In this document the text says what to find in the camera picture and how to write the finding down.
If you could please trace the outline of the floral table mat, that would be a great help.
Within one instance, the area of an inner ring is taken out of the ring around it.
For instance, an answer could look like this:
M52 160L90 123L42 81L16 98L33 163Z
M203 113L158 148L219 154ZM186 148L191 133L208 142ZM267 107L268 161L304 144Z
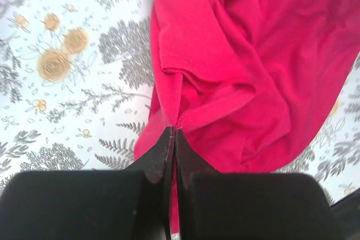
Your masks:
M121 170L149 121L153 0L1 0L1 190L27 171ZM278 173L359 191L359 52L328 117Z

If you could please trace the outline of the pink t shirt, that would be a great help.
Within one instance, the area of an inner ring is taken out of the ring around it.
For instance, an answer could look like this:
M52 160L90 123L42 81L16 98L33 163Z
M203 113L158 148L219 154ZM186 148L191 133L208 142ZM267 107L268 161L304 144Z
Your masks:
M135 160L167 127L220 173L278 173L328 117L359 52L359 0L153 0L154 90ZM170 232L179 233L172 181Z

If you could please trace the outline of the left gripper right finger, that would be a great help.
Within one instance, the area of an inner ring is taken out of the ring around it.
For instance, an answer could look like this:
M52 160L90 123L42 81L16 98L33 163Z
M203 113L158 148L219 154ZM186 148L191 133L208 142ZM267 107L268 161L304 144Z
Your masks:
M320 185L306 174L220 173L176 132L182 239L337 239Z

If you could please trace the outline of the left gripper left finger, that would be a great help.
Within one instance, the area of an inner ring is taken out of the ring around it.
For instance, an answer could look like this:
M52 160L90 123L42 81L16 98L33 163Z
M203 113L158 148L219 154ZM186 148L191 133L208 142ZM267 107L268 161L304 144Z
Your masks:
M123 170L28 171L1 195L2 239L170 239L172 128Z

